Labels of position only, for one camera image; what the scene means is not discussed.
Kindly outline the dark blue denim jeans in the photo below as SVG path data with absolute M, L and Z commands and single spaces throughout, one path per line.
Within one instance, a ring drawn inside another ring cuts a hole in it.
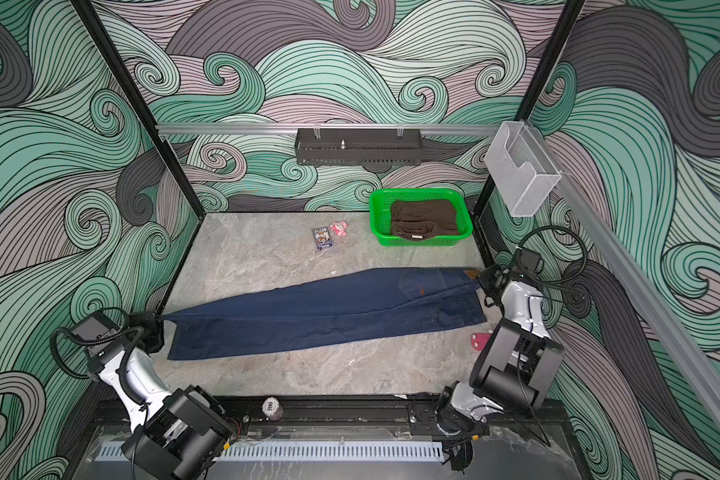
M 464 268 L 378 268 L 224 298 L 168 315 L 173 361 L 259 355 L 485 322 Z

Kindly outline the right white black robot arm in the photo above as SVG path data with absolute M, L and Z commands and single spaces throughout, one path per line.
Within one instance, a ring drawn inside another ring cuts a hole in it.
M 435 410 L 438 428 L 448 436 L 475 437 L 479 424 L 493 415 L 529 415 L 539 423 L 537 411 L 564 360 L 564 347 L 554 341 L 545 324 L 544 309 L 556 300 L 544 293 L 556 290 L 576 297 L 563 280 L 541 278 L 541 254 L 526 242 L 545 232 L 571 237 L 582 257 L 576 276 L 587 265 L 583 239 L 568 227 L 537 227 L 521 238 L 508 264 L 483 270 L 477 280 L 488 307 L 497 306 L 503 318 L 488 336 L 468 382 L 446 388 Z

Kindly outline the brown folded trousers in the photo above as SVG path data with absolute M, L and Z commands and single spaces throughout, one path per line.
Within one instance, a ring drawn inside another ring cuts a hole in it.
M 396 200 L 390 208 L 390 234 L 411 241 L 459 235 L 457 211 L 446 199 Z

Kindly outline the pink plush toy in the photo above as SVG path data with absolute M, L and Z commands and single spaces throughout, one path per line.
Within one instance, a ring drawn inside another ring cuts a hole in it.
M 344 237 L 348 234 L 348 232 L 347 232 L 348 224 L 345 221 L 333 222 L 329 226 L 329 229 L 331 230 L 331 232 L 334 235 L 339 236 L 339 237 Z

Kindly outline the pink flat object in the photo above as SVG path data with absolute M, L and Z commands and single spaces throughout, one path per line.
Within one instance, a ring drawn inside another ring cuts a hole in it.
M 470 338 L 470 345 L 476 351 L 482 351 L 491 339 L 492 333 L 474 333 Z

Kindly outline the aluminium wall rail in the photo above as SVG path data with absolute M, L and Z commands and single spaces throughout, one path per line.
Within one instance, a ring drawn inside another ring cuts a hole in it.
M 484 137 L 495 135 L 500 124 L 371 124 L 371 123 L 158 123 L 162 136 L 171 135 L 296 135 L 300 129 L 320 135 L 323 130 L 419 130 L 423 136 Z
M 595 234 L 609 226 L 632 265 L 641 269 L 648 295 L 668 313 L 652 325 L 691 341 L 674 362 L 702 362 L 704 380 L 720 383 L 720 200 L 696 164 L 717 167 L 674 145 L 663 122 L 618 121 L 577 133 L 561 128 L 540 143 L 554 167 L 594 201 Z M 706 407 L 717 390 L 698 389 Z

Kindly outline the black perforated wall shelf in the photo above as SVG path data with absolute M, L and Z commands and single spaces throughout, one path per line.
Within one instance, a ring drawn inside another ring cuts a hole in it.
M 295 137 L 297 163 L 305 166 L 361 166 L 385 171 L 393 166 L 419 165 L 424 145 L 419 130 L 312 130 Z

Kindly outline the clear plastic wall bin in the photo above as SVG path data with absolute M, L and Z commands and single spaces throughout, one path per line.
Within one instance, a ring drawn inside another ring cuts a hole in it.
M 543 135 L 524 121 L 499 126 L 484 163 L 515 218 L 533 217 L 562 178 Z

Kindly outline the green plastic basket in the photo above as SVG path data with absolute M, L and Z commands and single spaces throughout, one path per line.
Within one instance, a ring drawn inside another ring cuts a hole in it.
M 386 247 L 453 246 L 473 232 L 463 197 L 450 189 L 377 190 L 369 208 L 370 229 Z

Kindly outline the blue playing card box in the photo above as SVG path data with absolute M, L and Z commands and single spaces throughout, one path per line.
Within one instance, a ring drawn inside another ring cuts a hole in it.
M 328 227 L 314 228 L 312 235 L 318 251 L 323 251 L 333 246 L 331 232 Z

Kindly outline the round silver knob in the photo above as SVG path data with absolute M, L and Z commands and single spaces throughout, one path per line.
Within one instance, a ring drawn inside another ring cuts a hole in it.
M 267 397 L 262 403 L 262 413 L 268 421 L 280 420 L 283 412 L 283 406 L 276 397 Z

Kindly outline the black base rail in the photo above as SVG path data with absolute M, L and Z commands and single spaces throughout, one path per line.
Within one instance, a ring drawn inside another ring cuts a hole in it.
M 439 394 L 279 396 L 274 411 L 264 413 L 264 396 L 218 396 L 211 409 L 234 432 L 287 427 L 387 427 L 414 436 L 483 436 L 493 425 L 519 425 L 528 431 L 569 423 L 562 403 L 547 400 L 534 413 L 528 406 L 499 408 L 457 385 Z

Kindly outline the aluminium back wall rail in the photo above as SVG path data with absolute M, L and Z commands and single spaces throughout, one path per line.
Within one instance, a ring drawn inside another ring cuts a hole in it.
M 484 137 L 495 135 L 500 124 L 371 124 L 371 123 L 158 123 L 162 136 L 171 135 L 296 135 L 300 129 L 320 135 L 323 130 L 419 130 L 423 136 Z

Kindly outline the aluminium right wall rail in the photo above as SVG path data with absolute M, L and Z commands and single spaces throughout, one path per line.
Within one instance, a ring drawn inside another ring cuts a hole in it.
M 641 269 L 648 295 L 668 313 L 652 325 L 691 341 L 674 362 L 702 362 L 704 380 L 720 383 L 720 200 L 696 164 L 717 167 L 674 145 L 663 122 L 618 121 L 577 133 L 561 128 L 540 143 L 554 167 L 594 201 L 595 234 L 609 226 L 632 265 Z M 706 407 L 717 390 L 698 389 Z

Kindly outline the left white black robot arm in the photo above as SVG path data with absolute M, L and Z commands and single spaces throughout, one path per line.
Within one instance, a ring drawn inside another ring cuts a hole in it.
M 222 405 L 199 386 L 171 391 L 150 355 L 164 346 L 162 318 L 153 311 L 99 309 L 49 337 L 51 356 L 66 375 L 111 387 L 129 418 L 121 450 L 131 472 L 156 479 L 198 479 L 239 438 Z

